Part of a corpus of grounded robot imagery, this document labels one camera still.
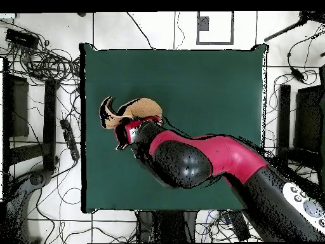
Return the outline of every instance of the tripod leg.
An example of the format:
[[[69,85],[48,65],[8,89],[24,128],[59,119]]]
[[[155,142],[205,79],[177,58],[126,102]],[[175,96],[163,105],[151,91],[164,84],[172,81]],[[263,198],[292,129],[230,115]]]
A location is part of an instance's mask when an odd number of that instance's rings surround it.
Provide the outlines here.
[[[292,30],[292,29],[294,29],[294,28],[296,28],[296,27],[298,27],[298,26],[302,26],[302,25],[304,25],[305,23],[307,23],[307,20],[302,20],[302,19],[300,19],[297,23],[292,24],[292,25],[288,26],[287,28],[285,28],[285,29],[283,29],[283,30],[281,30],[281,31],[279,31],[279,32],[276,32],[275,34],[273,34],[273,35],[271,35],[271,36],[265,38],[265,39],[264,39],[264,42],[267,42],[267,41],[269,41],[269,40],[271,40],[271,39],[273,39],[273,38],[275,38],[275,37],[277,37],[277,36],[280,36],[281,34],[287,33],[288,31],[290,31],[290,30]]]

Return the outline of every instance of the power adapter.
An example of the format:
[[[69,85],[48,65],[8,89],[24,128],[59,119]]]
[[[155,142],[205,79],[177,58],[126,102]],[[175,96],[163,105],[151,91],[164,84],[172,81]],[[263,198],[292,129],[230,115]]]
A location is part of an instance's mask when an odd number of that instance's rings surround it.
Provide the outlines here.
[[[292,75],[295,77],[297,81],[300,81],[301,83],[304,82],[305,78],[303,77],[303,74],[298,70],[293,67],[290,67]]]

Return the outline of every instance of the power strip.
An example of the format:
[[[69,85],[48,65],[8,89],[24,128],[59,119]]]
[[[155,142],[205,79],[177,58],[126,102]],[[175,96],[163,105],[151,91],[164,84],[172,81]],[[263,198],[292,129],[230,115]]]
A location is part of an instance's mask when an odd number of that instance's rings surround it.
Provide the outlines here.
[[[72,128],[70,126],[70,123],[68,122],[67,119],[62,119],[60,121],[60,124],[61,124],[61,128],[64,130],[63,136],[71,152],[71,158],[74,161],[78,161],[80,159],[80,155],[76,145],[76,141],[74,139],[74,134],[72,133]]]

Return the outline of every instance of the black stand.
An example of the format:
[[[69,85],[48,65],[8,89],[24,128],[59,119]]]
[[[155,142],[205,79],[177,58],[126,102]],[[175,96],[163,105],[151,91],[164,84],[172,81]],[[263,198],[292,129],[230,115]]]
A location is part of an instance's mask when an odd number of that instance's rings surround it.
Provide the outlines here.
[[[279,32],[276,32],[275,34],[265,38],[264,42],[267,42],[267,41],[269,41],[269,40],[271,40],[271,39],[273,39],[273,38],[275,38],[277,36],[280,36],[281,34],[287,33],[288,31],[290,31],[290,30],[292,30],[292,29],[294,29],[294,28],[296,28],[298,26],[302,26],[302,25],[306,24],[307,22],[308,22],[308,20],[306,18],[304,18],[304,17],[300,18],[299,21],[297,21],[297,23],[292,24],[289,27],[287,27],[287,28],[285,28],[285,29],[283,29],[283,30],[281,30]]]
[[[194,243],[197,211],[141,211],[138,216],[138,243]]]
[[[299,12],[299,21],[297,23],[290,25],[289,27],[276,32],[275,34],[267,37],[264,39],[264,42],[267,42],[277,36],[280,36],[281,34],[287,33],[288,31],[295,29],[296,27],[302,26],[306,24],[309,20],[313,22],[319,22],[320,24],[325,23],[325,13],[318,12],[318,11],[301,11]]]
[[[11,104],[13,97],[8,90],[9,81],[4,73],[3,103]],[[55,171],[58,157],[55,156],[56,147],[56,90],[55,80],[45,82],[44,96],[44,127],[43,140],[39,145],[22,146],[10,149],[10,133],[8,122],[12,119],[12,111],[5,108],[3,111],[4,122],[4,163],[3,170],[9,171],[11,165],[28,159],[43,156],[43,169],[27,172],[10,181],[3,178],[3,202],[0,203],[0,240],[6,243],[40,243],[32,241],[26,227],[27,206],[32,193],[47,185]]]

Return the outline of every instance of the equipment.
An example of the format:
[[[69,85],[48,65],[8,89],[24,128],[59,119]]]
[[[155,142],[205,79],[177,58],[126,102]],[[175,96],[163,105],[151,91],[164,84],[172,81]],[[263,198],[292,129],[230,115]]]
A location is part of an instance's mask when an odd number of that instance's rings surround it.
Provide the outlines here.
[[[264,241],[325,241],[324,196],[315,185],[294,177],[279,162],[271,163],[263,149],[243,138],[188,138],[160,122],[159,117],[136,119],[121,123],[115,132],[118,143],[127,141],[163,186],[193,188],[224,176]]]
[[[0,91],[3,100],[3,116],[1,128],[3,129],[2,156],[2,202],[0,202],[0,240],[6,243],[39,243],[29,238],[26,228],[27,205],[32,193],[47,185],[55,171],[58,157],[55,156],[56,147],[56,81],[45,82],[44,96],[44,127],[43,143],[10,149],[11,121],[13,113],[24,119],[13,109],[13,96],[10,91],[10,78],[8,77],[8,60],[3,59],[3,90]],[[43,156],[43,169],[27,172],[13,178],[9,173],[11,165]]]
[[[7,29],[6,41],[21,46],[23,48],[36,50],[39,38],[31,34],[21,33],[12,29]]]
[[[287,33],[288,31],[296,27],[306,24],[309,20],[313,22],[319,22],[320,24],[325,23],[325,13],[319,11],[308,11],[308,10],[301,11],[299,12],[299,17],[300,18],[299,21],[297,21],[297,23],[292,24],[279,32],[276,32],[275,34],[265,38],[264,41],[267,42],[277,36],[280,36],[281,34]]]
[[[68,149],[70,150],[71,158],[74,161],[78,161],[80,158],[80,154],[77,148],[76,140],[74,139],[74,134],[72,132],[71,125],[67,119],[62,119],[60,121],[60,124],[61,124],[61,128],[64,130],[63,137],[67,143]]]

